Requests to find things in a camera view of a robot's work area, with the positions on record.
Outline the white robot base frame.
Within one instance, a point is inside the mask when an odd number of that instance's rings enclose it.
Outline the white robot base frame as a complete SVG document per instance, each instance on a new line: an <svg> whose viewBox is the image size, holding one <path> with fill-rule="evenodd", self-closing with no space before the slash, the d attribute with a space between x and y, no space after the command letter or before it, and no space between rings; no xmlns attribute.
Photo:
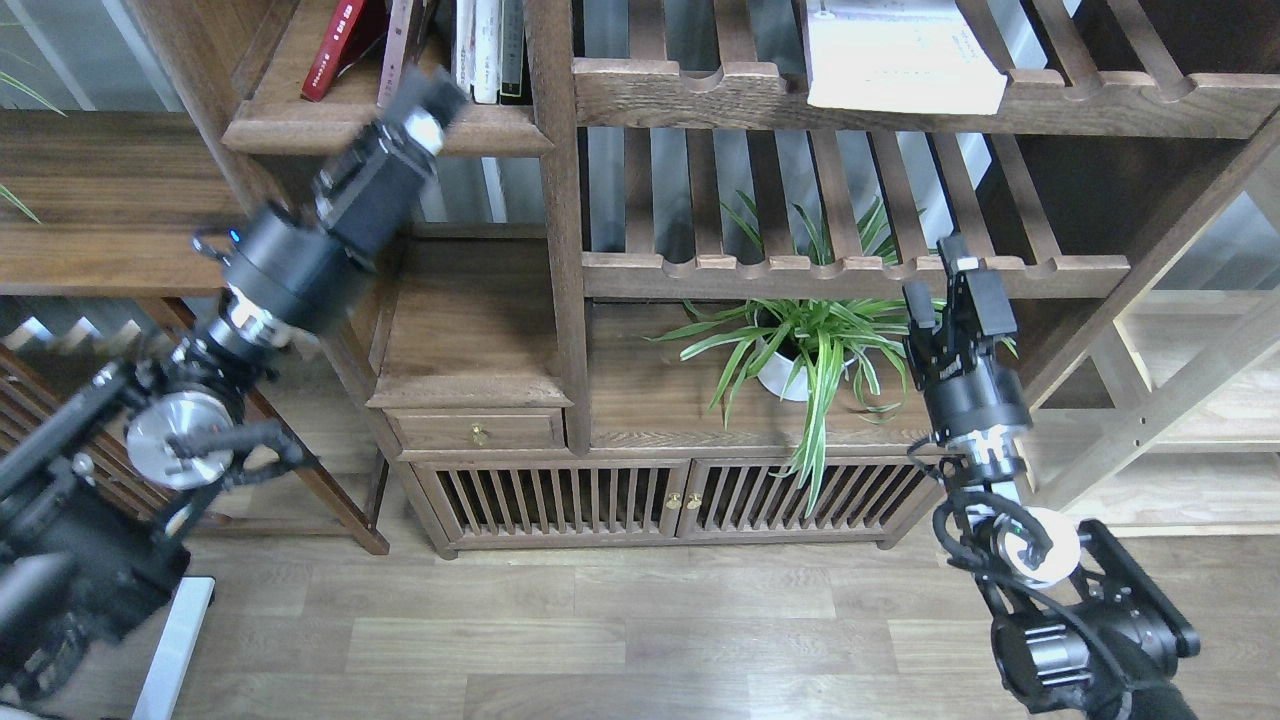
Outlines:
<svg viewBox="0 0 1280 720"><path fill-rule="evenodd" d="M134 703L133 719L173 717L205 616L215 597L215 585L214 577L186 577L180 580Z"/></svg>

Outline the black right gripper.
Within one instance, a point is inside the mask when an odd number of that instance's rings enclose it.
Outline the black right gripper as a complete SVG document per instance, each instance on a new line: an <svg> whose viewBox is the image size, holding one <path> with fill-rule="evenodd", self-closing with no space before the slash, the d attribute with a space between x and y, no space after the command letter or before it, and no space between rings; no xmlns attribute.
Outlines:
<svg viewBox="0 0 1280 720"><path fill-rule="evenodd" d="M942 309L934 307L925 282L902 286L909 313L905 357L915 386L973 372L979 357L993 355L996 342L1018 333L1002 277L980 269L961 234L941 238L938 255L947 279Z"/></svg>

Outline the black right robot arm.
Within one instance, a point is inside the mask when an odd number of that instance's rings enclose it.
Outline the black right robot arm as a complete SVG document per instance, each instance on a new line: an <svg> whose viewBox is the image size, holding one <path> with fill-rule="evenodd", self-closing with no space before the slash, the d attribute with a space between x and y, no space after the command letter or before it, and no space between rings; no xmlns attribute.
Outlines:
<svg viewBox="0 0 1280 720"><path fill-rule="evenodd" d="M943 299L904 287L904 341L931 419L931 516L989 611L1001 685L1029 715L1275 719L1277 533L1143 538L1025 501L1015 438L1032 418L997 355L1018 324L1000 273L960 234L940 241Z"/></svg>

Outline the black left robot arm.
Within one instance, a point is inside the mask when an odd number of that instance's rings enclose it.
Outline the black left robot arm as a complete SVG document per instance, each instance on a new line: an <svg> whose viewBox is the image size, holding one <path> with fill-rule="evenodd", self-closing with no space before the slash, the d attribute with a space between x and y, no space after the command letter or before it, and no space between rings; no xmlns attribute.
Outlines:
<svg viewBox="0 0 1280 720"><path fill-rule="evenodd" d="M458 114L443 69L401 78L314 182L310 222L276 202L230 232L218 310L160 361L104 366L3 457L3 710L58 693L96 642L125 639L168 605L189 566L186 537L209 505L315 464L280 420L246 400L302 333L320 336L367 293Z"/></svg>

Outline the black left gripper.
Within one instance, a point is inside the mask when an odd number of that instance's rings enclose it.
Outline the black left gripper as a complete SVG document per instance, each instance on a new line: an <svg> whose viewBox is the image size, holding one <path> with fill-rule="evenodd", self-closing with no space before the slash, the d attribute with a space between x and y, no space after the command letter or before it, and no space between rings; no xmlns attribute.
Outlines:
<svg viewBox="0 0 1280 720"><path fill-rule="evenodd" d="M468 104L468 94L448 70L406 68L396 91L396 119L365 126L317 174L317 224L351 252L375 258L434 176L435 155Z"/></svg>

